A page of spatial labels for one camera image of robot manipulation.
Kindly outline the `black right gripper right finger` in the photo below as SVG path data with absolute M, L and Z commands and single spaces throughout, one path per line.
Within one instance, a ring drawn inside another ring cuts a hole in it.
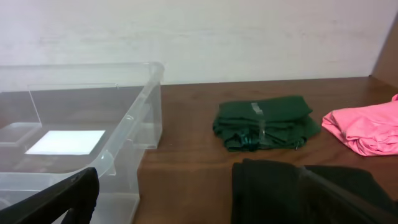
M 298 192 L 302 223 L 397 223 L 397 216 L 375 207 L 305 167 L 300 168 Z

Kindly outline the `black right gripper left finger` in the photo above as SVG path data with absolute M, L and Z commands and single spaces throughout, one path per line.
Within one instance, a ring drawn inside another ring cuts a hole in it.
M 100 191 L 97 171 L 86 168 L 37 194 L 1 210 L 1 224 L 89 224 Z

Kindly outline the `black garment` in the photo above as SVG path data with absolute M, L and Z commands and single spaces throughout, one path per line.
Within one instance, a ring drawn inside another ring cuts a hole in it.
M 302 167 L 397 216 L 397 202 L 368 171 L 341 166 Z M 233 164 L 231 223 L 302 223 L 300 168 L 284 162 L 251 159 Z

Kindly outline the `pink garment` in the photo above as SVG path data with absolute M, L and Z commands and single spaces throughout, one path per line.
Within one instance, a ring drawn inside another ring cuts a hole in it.
M 397 95 L 390 102 L 333 110 L 322 126 L 361 156 L 397 154 Z

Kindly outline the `dark green garment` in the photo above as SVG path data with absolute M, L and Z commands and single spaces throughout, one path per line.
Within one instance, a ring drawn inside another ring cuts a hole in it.
M 229 101 L 219 105 L 213 131 L 228 151 L 297 150 L 321 131 L 311 112 L 298 95 Z

